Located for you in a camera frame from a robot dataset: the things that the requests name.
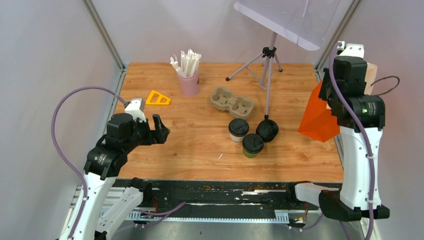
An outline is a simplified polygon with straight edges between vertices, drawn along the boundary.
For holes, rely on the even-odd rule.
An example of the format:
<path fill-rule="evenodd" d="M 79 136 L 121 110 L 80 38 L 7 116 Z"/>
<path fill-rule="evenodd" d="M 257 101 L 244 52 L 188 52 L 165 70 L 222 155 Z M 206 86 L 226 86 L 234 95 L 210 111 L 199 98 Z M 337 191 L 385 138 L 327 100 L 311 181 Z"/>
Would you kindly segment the orange paper bag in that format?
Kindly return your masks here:
<path fill-rule="evenodd" d="M 395 78 L 397 83 L 394 87 L 386 90 L 382 95 L 394 90 L 400 84 L 400 78 L 397 76 L 386 76 L 376 80 L 378 66 L 373 63 L 367 63 L 365 74 L 366 87 L 364 93 L 371 95 L 373 85 L 379 81 Z M 320 142 L 326 142 L 340 133 L 340 127 L 337 125 L 337 119 L 331 114 L 331 109 L 326 101 L 319 98 L 319 93 L 324 81 L 322 80 L 312 91 L 307 107 L 303 114 L 298 132 Z"/>

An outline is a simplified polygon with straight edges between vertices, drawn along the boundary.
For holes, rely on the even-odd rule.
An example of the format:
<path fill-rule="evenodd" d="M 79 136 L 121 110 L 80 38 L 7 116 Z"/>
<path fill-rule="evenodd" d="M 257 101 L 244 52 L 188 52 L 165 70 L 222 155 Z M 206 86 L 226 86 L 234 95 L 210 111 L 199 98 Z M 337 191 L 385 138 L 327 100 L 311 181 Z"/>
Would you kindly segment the black cup lid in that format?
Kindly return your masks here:
<path fill-rule="evenodd" d="M 243 150 L 249 154 L 258 154 L 264 148 L 262 137 L 255 133 L 247 134 L 242 140 Z"/>
<path fill-rule="evenodd" d="M 249 132 L 250 126 L 245 119 L 234 118 L 229 122 L 228 130 L 235 137 L 243 137 Z"/>

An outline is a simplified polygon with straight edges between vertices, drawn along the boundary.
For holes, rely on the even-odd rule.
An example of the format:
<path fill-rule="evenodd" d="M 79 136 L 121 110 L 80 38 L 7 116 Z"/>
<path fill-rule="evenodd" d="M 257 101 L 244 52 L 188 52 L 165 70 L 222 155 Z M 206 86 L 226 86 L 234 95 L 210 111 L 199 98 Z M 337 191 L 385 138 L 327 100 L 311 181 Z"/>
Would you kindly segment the white paper cup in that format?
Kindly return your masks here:
<path fill-rule="evenodd" d="M 234 135 L 230 132 L 229 136 L 230 136 L 230 139 L 232 140 L 233 143 L 240 144 L 243 141 L 246 134 L 244 134 L 244 135 L 237 135 L 237 134 Z"/>

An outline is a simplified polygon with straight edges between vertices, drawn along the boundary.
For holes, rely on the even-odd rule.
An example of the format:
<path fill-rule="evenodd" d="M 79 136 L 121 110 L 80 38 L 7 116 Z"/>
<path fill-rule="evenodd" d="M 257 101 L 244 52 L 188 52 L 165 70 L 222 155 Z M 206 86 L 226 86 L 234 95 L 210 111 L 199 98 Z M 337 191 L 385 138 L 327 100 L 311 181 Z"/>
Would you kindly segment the green paper cup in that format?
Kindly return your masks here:
<path fill-rule="evenodd" d="M 252 158 L 255 158 L 259 153 L 258 152 L 249 152 L 249 151 L 247 151 L 247 150 L 245 150 L 245 149 L 243 149 L 243 155 L 246 157 L 246 158 L 248 158 L 248 159 L 252 159 Z"/>

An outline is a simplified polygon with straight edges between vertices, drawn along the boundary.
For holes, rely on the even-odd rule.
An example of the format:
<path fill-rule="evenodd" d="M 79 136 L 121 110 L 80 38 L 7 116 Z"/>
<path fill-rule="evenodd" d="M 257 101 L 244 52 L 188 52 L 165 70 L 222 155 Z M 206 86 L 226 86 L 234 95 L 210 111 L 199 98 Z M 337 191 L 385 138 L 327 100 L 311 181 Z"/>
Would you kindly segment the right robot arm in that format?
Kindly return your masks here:
<path fill-rule="evenodd" d="M 378 188 L 378 152 L 386 121 L 386 106 L 378 95 L 365 94 L 367 62 L 357 56 L 336 56 L 324 71 L 319 98 L 327 102 L 340 128 L 343 183 L 331 188 L 310 181 L 292 182 L 286 204 L 298 209 L 315 205 L 329 219 L 387 219 L 390 210 Z"/>

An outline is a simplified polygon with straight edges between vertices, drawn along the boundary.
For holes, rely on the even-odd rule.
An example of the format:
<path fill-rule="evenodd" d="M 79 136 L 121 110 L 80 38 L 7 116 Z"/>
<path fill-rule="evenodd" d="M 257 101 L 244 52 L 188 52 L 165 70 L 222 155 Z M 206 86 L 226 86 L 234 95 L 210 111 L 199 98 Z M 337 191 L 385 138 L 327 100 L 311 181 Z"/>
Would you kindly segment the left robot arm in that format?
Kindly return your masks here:
<path fill-rule="evenodd" d="M 117 202 L 101 215 L 107 195 L 128 161 L 128 154 L 138 146 L 166 142 L 170 130 L 159 114 L 152 115 L 152 119 L 154 130 L 150 129 L 148 121 L 134 118 L 129 113 L 117 113 L 111 117 L 106 134 L 87 154 L 83 168 L 86 185 L 61 240 L 110 240 L 133 209 L 152 203 L 152 183 L 134 177 Z"/>

